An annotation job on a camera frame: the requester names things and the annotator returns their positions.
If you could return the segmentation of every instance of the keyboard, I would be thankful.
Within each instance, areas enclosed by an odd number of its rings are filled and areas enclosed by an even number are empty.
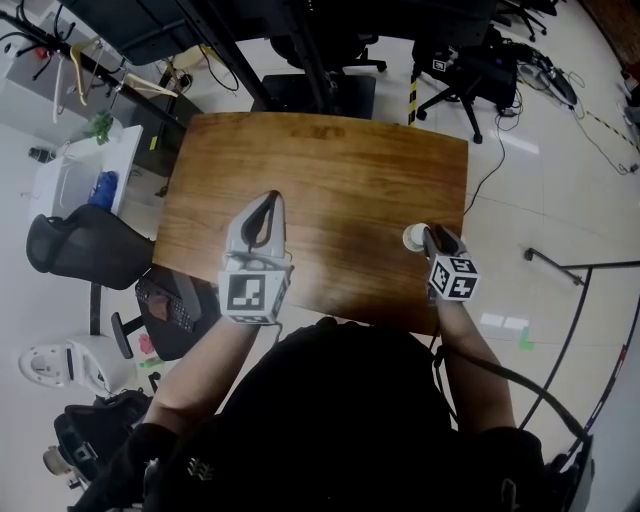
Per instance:
[[[162,295],[169,299],[167,303],[167,314],[169,316],[168,321],[183,328],[185,331],[193,332],[194,321],[189,316],[189,313],[187,313],[187,310],[182,303],[182,299],[173,293],[168,292],[161,286],[158,286],[150,279],[141,277],[136,284],[137,299],[148,305],[149,299],[158,295]]]

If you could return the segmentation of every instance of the mesh chair back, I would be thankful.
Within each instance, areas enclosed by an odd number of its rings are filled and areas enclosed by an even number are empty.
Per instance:
[[[124,290],[151,266],[153,242],[115,215],[83,205],[66,219],[38,215],[27,236],[27,258],[38,272]]]

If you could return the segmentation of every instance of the hanger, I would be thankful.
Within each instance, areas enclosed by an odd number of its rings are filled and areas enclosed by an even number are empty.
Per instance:
[[[84,50],[85,48],[88,48],[89,46],[91,46],[92,44],[95,44],[96,41],[99,41],[100,38],[99,37],[94,37],[92,39],[89,39],[89,41],[85,42],[85,43],[76,43],[74,45],[71,45],[71,49],[70,49],[70,55],[71,55],[71,62],[73,62],[74,67],[76,68],[76,81],[78,84],[78,95],[80,96],[80,103],[82,103],[85,107],[87,106],[87,99],[86,99],[86,90],[84,88],[84,78],[82,76],[82,66],[80,65],[80,59],[81,54],[82,54],[82,50]],[[93,77],[95,76],[96,73],[96,68],[98,67],[98,62],[96,62],[96,67],[93,69],[93,74],[91,75],[91,81],[93,82]]]
[[[58,53],[58,73],[56,74],[56,88],[53,93],[53,124],[58,123],[58,116],[64,111],[64,105],[62,111],[60,111],[60,95],[62,93],[62,66],[64,64],[64,58]]]
[[[147,91],[147,92],[155,92],[157,94],[165,94],[167,96],[173,96],[174,98],[178,97],[178,94],[174,91],[170,91],[169,89],[165,89],[164,87],[160,87],[159,85],[154,84],[153,82],[149,82],[144,78],[140,78],[133,73],[127,73],[123,82],[126,83],[129,87],[132,87],[136,91]]]

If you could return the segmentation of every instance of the black shirt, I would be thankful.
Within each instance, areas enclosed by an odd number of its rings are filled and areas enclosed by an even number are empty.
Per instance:
[[[538,439],[453,430],[432,359],[408,334],[325,318],[267,353],[222,414],[185,438],[138,427],[74,510],[142,501],[148,512],[270,503],[511,510],[504,502],[514,493],[520,512],[540,510]],[[158,471],[143,485],[154,459]]]

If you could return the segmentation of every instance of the yellow black caution tape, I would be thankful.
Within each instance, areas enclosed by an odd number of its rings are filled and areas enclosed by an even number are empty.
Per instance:
[[[418,102],[418,76],[411,72],[411,86],[409,87],[409,126],[416,125],[416,103]]]
[[[618,130],[616,130],[613,126],[610,126],[606,121],[603,121],[602,119],[600,119],[598,116],[592,114],[591,112],[589,112],[588,110],[585,110],[585,113],[592,117],[593,119],[595,119],[596,121],[598,121],[600,124],[605,125],[607,128],[609,128],[609,130],[611,130],[613,133],[615,133],[616,135],[618,135],[619,137],[622,137],[624,140],[626,140],[629,144],[631,144],[634,148],[636,148],[636,151],[638,151],[640,153],[640,145],[636,144],[635,142],[633,142],[632,140],[630,140],[626,135],[620,133]]]

